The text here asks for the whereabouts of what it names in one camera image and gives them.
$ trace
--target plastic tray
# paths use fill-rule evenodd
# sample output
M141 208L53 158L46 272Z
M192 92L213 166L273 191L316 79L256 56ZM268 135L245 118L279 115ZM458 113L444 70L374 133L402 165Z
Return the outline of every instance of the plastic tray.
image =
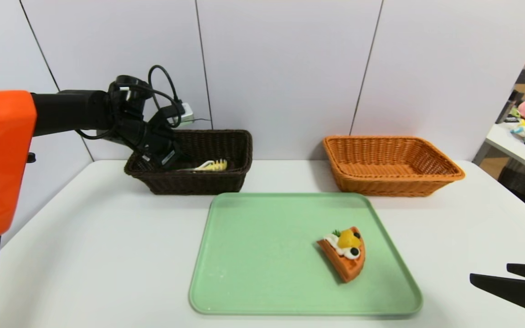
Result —
M357 226L362 273L344 284L315 242ZM369 201L352 193L217 196L190 287L217 315L408 315L422 295Z

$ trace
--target dark brown wicker basket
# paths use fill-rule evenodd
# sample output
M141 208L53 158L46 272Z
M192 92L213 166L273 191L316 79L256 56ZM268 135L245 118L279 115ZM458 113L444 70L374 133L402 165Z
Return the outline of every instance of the dark brown wicker basket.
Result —
M181 130L175 137L187 157L180 158L167 170L155 168L133 154L125 173L146 184L155 195L218 195L240 191L252 164L252 135L246 130ZM222 172L180 171L196 168L207 160L225 159Z

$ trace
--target orange sponge cake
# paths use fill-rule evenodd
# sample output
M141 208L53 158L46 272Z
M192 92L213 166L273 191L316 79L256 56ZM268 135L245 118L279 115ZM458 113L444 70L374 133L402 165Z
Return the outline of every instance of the orange sponge cake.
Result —
M344 282L351 282L364 268L366 247L358 228L336 230L317 243Z

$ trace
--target black cable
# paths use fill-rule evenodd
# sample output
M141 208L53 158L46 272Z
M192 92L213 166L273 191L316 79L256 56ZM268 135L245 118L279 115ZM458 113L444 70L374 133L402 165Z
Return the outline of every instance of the black cable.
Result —
M167 70L165 68L163 68L163 66L161 66L161 65L153 65L149 69L149 73L147 74L147 82L149 84L149 87L153 88L153 83L151 81L151 75L153 75L153 72L154 72L154 70L156 68L160 69L165 74L165 76L167 77L167 80L169 81L169 86L171 87L171 91L173 92L173 100L175 102L177 102L177 103L180 103L181 100L177 97L177 92L175 91L175 86L173 85L173 81L171 80L171 77L169 76L169 73L167 73ZM157 97L155 96L155 94L152 95L152 98L154 100L155 107L159 110L159 108L160 108L159 107L159 102L157 101ZM178 106L175 106L175 109L177 110L177 122L175 124L173 124L173 125L167 123L167 124L169 124L169 127L171 127L171 128L177 128L181 124L181 112L180 112Z
M115 84L116 87L129 87L130 89L131 88L137 88L137 89L141 89L141 90L145 90L145 91L148 91L148 92L152 92L152 97L155 99L155 105L157 106L157 109L159 110L159 104L157 103L157 100L155 98L155 95L160 95L160 96L163 96L165 98L167 98L167 100L169 100L171 102L171 104L175 107L175 110L177 111L177 122L175 124L169 124L169 121L167 121L167 125L169 125L170 128L177 128L178 126L180 126L181 124L181 112L180 112L180 109L179 109L179 106L181 105L181 100L175 100L175 99L172 99L171 97L169 97L169 95L167 95L166 93L163 93L161 91L157 91L151 87L144 87L142 85L138 85L138 84L129 84L129 83L116 83Z
M104 137L107 137L108 135L113 133L116 129L117 129L117 125L113 124L113 127L111 127L111 129L109 129L108 131L104 133L100 133L100 135L87 135L84 132L82 132L82 130L79 130L79 129L75 129L75 131L78 133L78 135L80 135L84 139L96 140L96 139L102 139Z
M153 65L150 69L149 69L149 73L148 73L148 76L147 76L147 82L149 83L149 87L153 88L153 84L151 83L151 75L153 74L153 71L158 68L158 69L161 69L161 71L165 74L165 76L167 77L167 80L169 81L169 86L171 87L171 92L173 92L173 99L175 99L175 101L179 101L180 99L177 97L177 92L175 92L175 87L173 86L173 81L171 80L171 77L169 76L169 73L167 73L167 71L165 70L165 68L163 68L163 66L161 65Z
M172 104L174 102L173 98L169 97L169 95L167 95L166 93L163 93L161 91L157 91L157 90L152 89L150 87L144 87L142 85L129 84L129 83L115 83L115 87L128 87L130 89L134 88L134 89L141 89L141 90L144 90L144 91L149 91L149 92L154 93L156 95L160 95L160 96L163 96L163 97L167 98L167 100L169 100Z

